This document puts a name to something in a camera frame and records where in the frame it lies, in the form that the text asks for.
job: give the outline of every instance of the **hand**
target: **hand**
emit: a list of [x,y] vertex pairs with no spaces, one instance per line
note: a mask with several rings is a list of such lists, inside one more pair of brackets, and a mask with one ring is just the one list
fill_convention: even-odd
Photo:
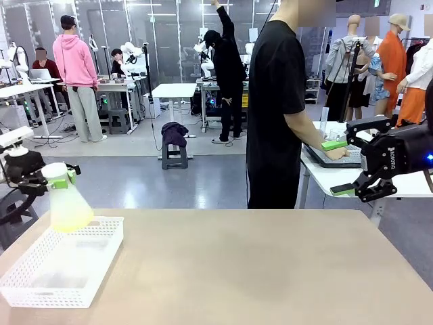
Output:
[[397,75],[391,72],[384,73],[382,75],[382,79],[394,81],[395,79],[397,79]]
[[231,105],[231,98],[223,98],[223,100],[225,100],[229,106]]
[[325,151],[325,155],[331,160],[338,160],[343,157],[349,157],[350,153],[346,148],[337,148],[330,151]]
[[397,86],[397,93],[402,93],[404,90],[406,90],[407,87],[407,79],[404,78]]

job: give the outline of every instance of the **gray pants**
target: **gray pants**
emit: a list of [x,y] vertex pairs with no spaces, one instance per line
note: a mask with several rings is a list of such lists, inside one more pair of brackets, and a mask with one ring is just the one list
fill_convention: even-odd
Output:
[[102,128],[97,114],[93,89],[90,87],[78,87],[78,91],[75,92],[72,90],[72,86],[68,86],[68,95],[70,109],[80,140],[82,142],[89,141],[89,131],[92,141],[96,142],[102,139]]

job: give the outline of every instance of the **beige cap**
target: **beige cap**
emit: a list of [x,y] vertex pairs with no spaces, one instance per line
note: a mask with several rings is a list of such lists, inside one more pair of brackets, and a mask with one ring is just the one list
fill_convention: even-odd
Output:
[[397,26],[400,26],[403,30],[411,30],[407,26],[407,16],[402,14],[394,14],[390,17],[389,21],[390,24],[394,24]]

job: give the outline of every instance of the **green block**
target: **green block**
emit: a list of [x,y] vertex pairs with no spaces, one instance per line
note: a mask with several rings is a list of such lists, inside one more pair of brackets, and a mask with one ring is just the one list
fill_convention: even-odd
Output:
[[68,181],[66,181],[66,179],[54,179],[52,186],[56,190],[61,188],[68,188]]
[[76,171],[69,170],[68,171],[68,176],[69,176],[70,183],[71,184],[75,184],[75,181],[76,181]]
[[347,141],[339,142],[339,141],[326,141],[322,143],[322,149],[325,151],[330,151],[333,149],[347,147]]
[[334,192],[331,190],[331,193],[332,193],[332,195],[334,195],[334,196],[340,196],[340,195],[345,195],[345,194],[355,194],[355,189],[346,190],[346,191],[341,191],[341,192],[338,192],[338,193],[334,193]]

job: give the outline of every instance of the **white shirt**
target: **white shirt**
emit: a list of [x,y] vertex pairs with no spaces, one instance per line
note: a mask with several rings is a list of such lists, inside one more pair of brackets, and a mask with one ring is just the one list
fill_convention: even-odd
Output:
[[413,56],[411,74],[406,77],[409,88],[426,90],[433,78],[433,39]]

